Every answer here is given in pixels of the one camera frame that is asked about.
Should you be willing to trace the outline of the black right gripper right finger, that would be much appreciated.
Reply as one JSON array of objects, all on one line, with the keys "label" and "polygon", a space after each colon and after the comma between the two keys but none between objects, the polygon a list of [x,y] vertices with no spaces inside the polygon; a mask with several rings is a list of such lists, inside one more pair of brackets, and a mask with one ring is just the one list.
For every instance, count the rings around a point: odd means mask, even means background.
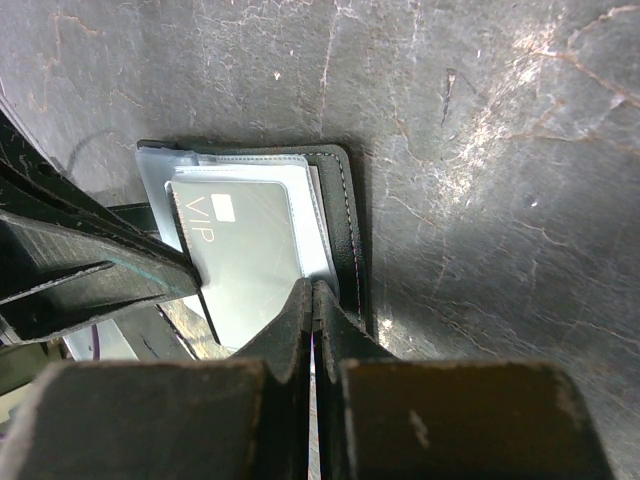
[{"label": "black right gripper right finger", "polygon": [[610,479],[585,401],[537,361],[407,361],[312,288],[325,479]]}]

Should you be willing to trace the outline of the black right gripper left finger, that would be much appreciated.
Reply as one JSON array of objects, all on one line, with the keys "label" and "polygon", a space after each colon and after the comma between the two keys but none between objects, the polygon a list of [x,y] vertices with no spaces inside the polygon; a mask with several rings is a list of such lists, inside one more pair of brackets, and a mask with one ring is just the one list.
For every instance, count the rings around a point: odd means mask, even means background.
[{"label": "black right gripper left finger", "polygon": [[304,479],[311,285],[235,354],[60,362],[20,405],[5,479]]}]

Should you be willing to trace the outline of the black VIP card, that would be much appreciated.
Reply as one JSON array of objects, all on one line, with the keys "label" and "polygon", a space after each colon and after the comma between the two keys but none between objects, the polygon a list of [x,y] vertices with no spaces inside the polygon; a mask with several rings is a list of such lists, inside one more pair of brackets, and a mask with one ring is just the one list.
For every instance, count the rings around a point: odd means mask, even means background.
[{"label": "black VIP card", "polygon": [[238,349],[278,315],[302,277],[286,191],[278,183],[177,178],[166,188],[218,338]]}]

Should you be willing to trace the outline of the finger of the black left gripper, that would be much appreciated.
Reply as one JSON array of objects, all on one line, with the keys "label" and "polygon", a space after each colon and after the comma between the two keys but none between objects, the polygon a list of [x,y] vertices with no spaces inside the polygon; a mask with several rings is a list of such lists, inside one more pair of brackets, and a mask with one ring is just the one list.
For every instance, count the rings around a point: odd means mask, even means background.
[{"label": "finger of the black left gripper", "polygon": [[121,219],[58,173],[6,115],[1,116],[1,176],[29,196],[92,227],[96,236],[158,260],[188,263],[183,254]]},{"label": "finger of the black left gripper", "polygon": [[194,294],[177,250],[101,206],[1,207],[1,342],[37,343]]}]

